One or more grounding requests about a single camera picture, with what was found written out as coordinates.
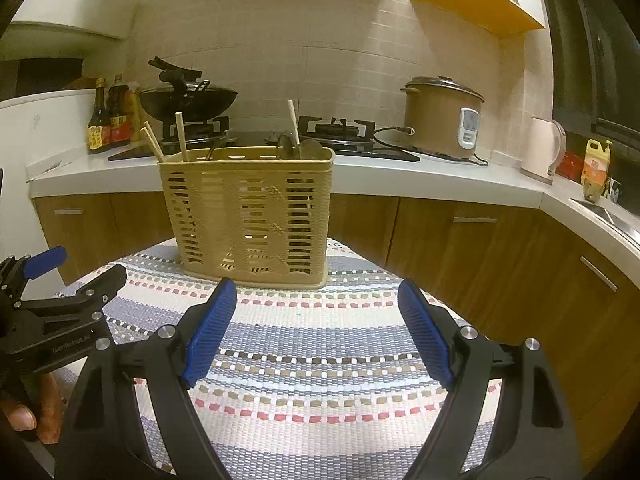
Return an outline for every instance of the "table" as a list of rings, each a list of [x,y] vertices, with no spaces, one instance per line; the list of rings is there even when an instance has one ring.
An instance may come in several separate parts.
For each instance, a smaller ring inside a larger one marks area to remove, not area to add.
[[[220,352],[189,391],[234,480],[400,479],[440,413],[447,393],[429,377],[404,325],[401,279],[334,240],[327,260],[329,280],[319,290],[238,286]],[[118,263],[127,283],[104,307],[117,343],[177,323],[216,285],[182,273],[175,240]],[[83,362],[56,372],[66,398]],[[464,469],[481,463],[499,394],[500,381],[491,381]],[[136,395],[151,453],[171,471],[145,380],[136,380]]]

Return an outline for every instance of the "soy sauce bottle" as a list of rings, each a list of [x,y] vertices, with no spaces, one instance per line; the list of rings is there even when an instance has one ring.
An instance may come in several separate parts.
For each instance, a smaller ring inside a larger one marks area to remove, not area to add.
[[[127,114],[127,91],[129,87],[122,83],[122,74],[115,77],[114,85],[109,88],[109,115],[111,117],[111,146],[123,146],[131,142],[131,120]]]
[[[111,118],[104,105],[104,79],[99,77],[95,86],[94,114],[87,125],[89,153],[108,150],[111,144]]]

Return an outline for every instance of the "finger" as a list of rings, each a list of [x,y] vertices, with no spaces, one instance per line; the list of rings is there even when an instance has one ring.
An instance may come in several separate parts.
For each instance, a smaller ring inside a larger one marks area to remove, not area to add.
[[[15,431],[27,431],[36,427],[36,418],[31,410],[5,394],[0,394],[0,410]]]
[[[36,434],[43,444],[55,444],[60,438],[64,405],[52,374],[40,376],[40,418]]]

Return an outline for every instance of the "gas stove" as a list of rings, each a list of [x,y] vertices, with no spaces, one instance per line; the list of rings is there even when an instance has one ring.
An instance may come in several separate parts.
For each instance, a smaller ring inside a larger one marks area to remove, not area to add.
[[[186,123],[184,125],[184,138],[187,142],[188,150],[198,150],[212,148],[222,148],[224,146],[234,146],[236,139],[230,135],[229,118],[226,116],[216,117],[208,121],[198,121]],[[180,141],[178,131],[173,122],[162,123],[162,142],[160,143],[162,152],[165,155],[173,155],[180,152]]]
[[[370,156],[420,162],[420,157],[400,148],[380,144],[375,137],[376,123],[373,121],[348,121],[335,118],[301,115],[298,118],[298,135],[302,139],[315,139],[334,150],[336,155]]]

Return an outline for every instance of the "plastic utensil basket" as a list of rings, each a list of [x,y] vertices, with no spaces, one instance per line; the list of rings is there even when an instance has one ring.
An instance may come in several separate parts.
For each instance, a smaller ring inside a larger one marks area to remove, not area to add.
[[[278,160],[275,147],[189,150],[159,163],[184,270],[243,285],[318,288],[335,153]]]

